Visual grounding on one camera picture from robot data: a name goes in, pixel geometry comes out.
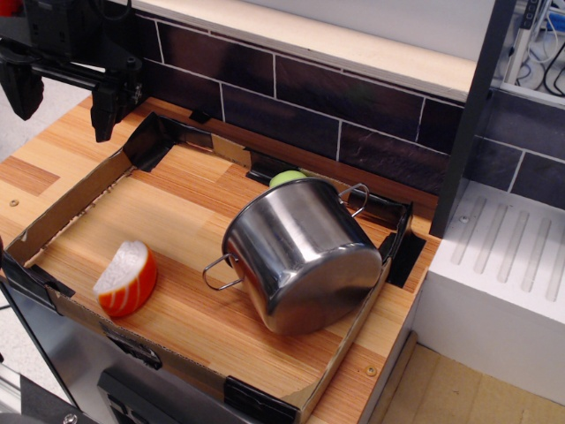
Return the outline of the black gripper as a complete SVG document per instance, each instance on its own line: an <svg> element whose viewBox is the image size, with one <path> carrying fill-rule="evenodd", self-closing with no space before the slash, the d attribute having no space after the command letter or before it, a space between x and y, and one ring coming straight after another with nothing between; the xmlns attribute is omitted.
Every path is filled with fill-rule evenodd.
<svg viewBox="0 0 565 424"><path fill-rule="evenodd" d="M141 96L141 61L127 45L132 2L3 1L1 86L14 113L28 120L43 100L43 79L92 92L97 142Z"/></svg>

